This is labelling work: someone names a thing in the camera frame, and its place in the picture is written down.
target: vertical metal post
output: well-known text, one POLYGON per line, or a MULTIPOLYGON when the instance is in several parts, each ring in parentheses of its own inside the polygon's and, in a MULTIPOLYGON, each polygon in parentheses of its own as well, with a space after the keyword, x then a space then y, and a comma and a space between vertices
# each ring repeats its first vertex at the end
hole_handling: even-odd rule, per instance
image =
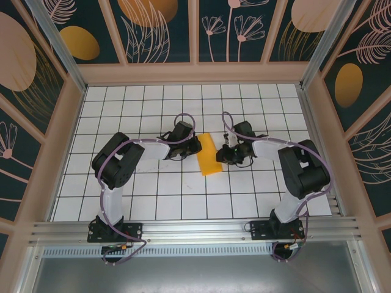
POLYGON ((69 50, 61 38, 59 31, 51 21, 48 12, 43 6, 43 3, 36 0, 26 0, 26 4, 29 6, 33 16, 37 20, 53 48, 56 50, 63 65, 68 70, 70 76, 73 78, 80 91, 85 92, 86 83, 82 78, 81 72, 79 71, 75 60, 69 53, 69 50))
POLYGON ((342 0, 335 12, 334 17, 331 19, 329 27, 325 30, 318 46, 313 53, 311 60, 303 74, 301 79, 301 85, 303 89, 306 89, 312 82, 312 79, 318 72, 320 65, 324 58, 327 56, 334 41, 337 39, 340 31, 345 25, 345 21, 348 19, 356 0, 342 0))

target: yellow sponge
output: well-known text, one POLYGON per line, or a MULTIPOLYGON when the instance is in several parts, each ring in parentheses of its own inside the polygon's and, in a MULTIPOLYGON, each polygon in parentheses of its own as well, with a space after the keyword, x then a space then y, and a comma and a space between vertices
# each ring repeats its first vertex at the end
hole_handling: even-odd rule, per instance
POLYGON ((197 153, 202 176, 222 172, 222 164, 216 161, 217 149, 210 133, 203 133, 197 137, 202 146, 202 151, 197 153))

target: white grid mat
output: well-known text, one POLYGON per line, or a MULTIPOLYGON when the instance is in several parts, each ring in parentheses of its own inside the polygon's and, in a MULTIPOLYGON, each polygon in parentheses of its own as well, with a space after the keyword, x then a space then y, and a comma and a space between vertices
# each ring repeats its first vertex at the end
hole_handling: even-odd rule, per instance
MULTIPOLYGON (((256 135, 309 138, 293 84, 89 87, 52 220, 88 221, 97 215, 100 186, 90 164, 117 131, 157 137, 173 130, 176 114, 187 112, 196 120, 195 131, 210 132, 220 149, 223 110, 233 114, 235 124, 250 122, 256 135)), ((285 191, 279 164, 266 159, 255 158, 247 168, 224 165, 223 172, 206 177, 196 156, 141 161, 124 188, 123 214, 125 220, 269 217, 285 191)), ((308 210, 331 215, 326 196, 312 200, 308 210)))

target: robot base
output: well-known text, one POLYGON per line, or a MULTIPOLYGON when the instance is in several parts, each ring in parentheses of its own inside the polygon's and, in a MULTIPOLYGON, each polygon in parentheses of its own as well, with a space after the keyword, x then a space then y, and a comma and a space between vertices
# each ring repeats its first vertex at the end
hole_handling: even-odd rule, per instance
MULTIPOLYGON (((124 223, 122 219, 114 225, 122 233, 128 234, 131 237, 141 239, 142 224, 141 223, 124 223)), ((125 243, 127 239, 105 224, 99 216, 96 217, 95 223, 89 225, 89 232, 87 237, 88 243, 125 243)))
POLYGON ((305 236, 303 224, 299 219, 289 223, 281 223, 274 210, 272 210, 269 220, 251 221, 250 232, 252 240, 294 240, 295 233, 300 238, 305 236))

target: dark teal wallpaper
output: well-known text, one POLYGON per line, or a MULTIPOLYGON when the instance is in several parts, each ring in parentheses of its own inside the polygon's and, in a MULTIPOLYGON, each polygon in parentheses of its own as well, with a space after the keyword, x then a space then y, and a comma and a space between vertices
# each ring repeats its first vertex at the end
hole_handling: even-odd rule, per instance
POLYGON ((199 62, 259 62, 275 1, 200 0, 199 62))
POLYGON ((324 78, 345 131, 391 84, 390 7, 371 2, 324 78))
POLYGON ((129 63, 190 62, 187 0, 110 0, 129 63))
POLYGON ((64 80, 10 1, 0 3, 0 93, 42 133, 64 80))
POLYGON ((5 245, 7 244, 8 235, 0 233, 0 259, 2 256, 2 252, 5 249, 5 245))
POLYGON ((309 61, 339 1, 288 0, 271 62, 309 61))
POLYGON ((391 102, 349 141, 377 217, 391 212, 391 102))
POLYGON ((41 144, 0 109, 0 217, 14 221, 41 144))
POLYGON ((42 3, 77 64, 119 62, 98 0, 43 0, 42 3))
POLYGON ((391 253, 391 228, 383 230, 382 233, 389 252, 391 253))

